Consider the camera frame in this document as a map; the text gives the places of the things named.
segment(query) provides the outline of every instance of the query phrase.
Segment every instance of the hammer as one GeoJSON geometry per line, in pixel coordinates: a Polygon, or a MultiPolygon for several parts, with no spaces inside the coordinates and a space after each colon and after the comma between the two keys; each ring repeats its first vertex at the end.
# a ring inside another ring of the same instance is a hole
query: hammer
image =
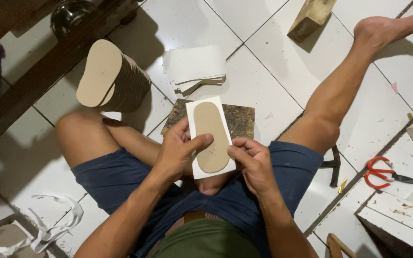
{"type": "Polygon", "coordinates": [[[324,161],[320,168],[333,168],[331,183],[329,184],[332,187],[337,187],[337,181],[339,180],[339,170],[341,169],[341,156],[339,155],[339,149],[337,145],[332,147],[332,154],[334,155],[334,160],[324,161]]]}

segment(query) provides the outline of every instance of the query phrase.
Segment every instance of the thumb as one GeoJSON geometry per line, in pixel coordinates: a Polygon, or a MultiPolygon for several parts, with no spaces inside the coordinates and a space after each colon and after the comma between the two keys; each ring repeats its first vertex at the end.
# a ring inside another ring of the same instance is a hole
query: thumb
{"type": "Polygon", "coordinates": [[[188,153],[192,154],[195,150],[207,148],[211,143],[213,143],[213,140],[212,134],[201,134],[185,143],[186,150],[188,153]]]}
{"type": "Polygon", "coordinates": [[[233,145],[229,146],[229,148],[227,149],[227,154],[242,163],[245,167],[250,167],[251,164],[255,162],[255,159],[253,157],[248,155],[242,149],[233,145]]]}

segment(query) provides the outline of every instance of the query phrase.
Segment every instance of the red scissors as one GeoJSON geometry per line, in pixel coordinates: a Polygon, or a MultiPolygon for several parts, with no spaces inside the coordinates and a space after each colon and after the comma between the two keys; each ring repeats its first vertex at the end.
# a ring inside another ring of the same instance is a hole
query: red scissors
{"type": "Polygon", "coordinates": [[[389,167],[391,167],[390,163],[389,163],[389,159],[387,159],[386,157],[382,157],[382,156],[376,156],[374,158],[372,158],[369,162],[368,162],[368,171],[364,174],[364,180],[366,181],[366,184],[368,184],[370,187],[374,188],[374,189],[382,189],[385,188],[387,186],[390,186],[391,182],[394,181],[399,181],[402,183],[406,183],[406,184],[413,184],[413,178],[407,177],[407,176],[403,176],[403,175],[398,175],[396,174],[396,172],[394,170],[388,170],[388,169],[375,169],[372,166],[379,160],[385,161],[385,163],[387,163],[387,165],[389,167]],[[382,175],[381,173],[391,173],[391,178],[388,178],[385,175],[382,175]],[[373,185],[370,181],[369,181],[369,175],[374,175],[377,177],[380,177],[381,179],[385,180],[386,184],[383,185],[373,185]]]}

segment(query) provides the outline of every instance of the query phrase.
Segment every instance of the man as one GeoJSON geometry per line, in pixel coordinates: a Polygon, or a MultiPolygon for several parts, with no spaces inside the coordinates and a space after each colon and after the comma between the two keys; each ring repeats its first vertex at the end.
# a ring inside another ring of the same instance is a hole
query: man
{"type": "Polygon", "coordinates": [[[411,33],[413,16],[360,21],[347,57],[287,132],[268,148],[233,139],[228,153],[241,173],[196,180],[199,190],[187,194],[173,183],[192,175],[192,153],[213,138],[191,140],[186,118],[160,145],[98,113],[64,116],[56,126],[63,155],[77,182],[111,215],[75,256],[317,257],[294,212],[336,143],[373,56],[411,33]]]}

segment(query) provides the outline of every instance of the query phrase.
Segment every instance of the hand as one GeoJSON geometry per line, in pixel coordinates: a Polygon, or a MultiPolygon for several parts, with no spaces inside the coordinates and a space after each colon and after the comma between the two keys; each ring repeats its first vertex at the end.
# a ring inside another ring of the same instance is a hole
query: hand
{"type": "Polygon", "coordinates": [[[165,134],[151,172],[159,174],[166,183],[174,183],[181,178],[185,166],[192,166],[192,153],[207,148],[212,142],[212,134],[201,134],[191,140],[189,122],[184,117],[165,134]]]}
{"type": "Polygon", "coordinates": [[[268,148],[245,137],[232,139],[232,144],[228,154],[242,164],[248,189],[258,199],[267,193],[279,192],[268,148]]]}

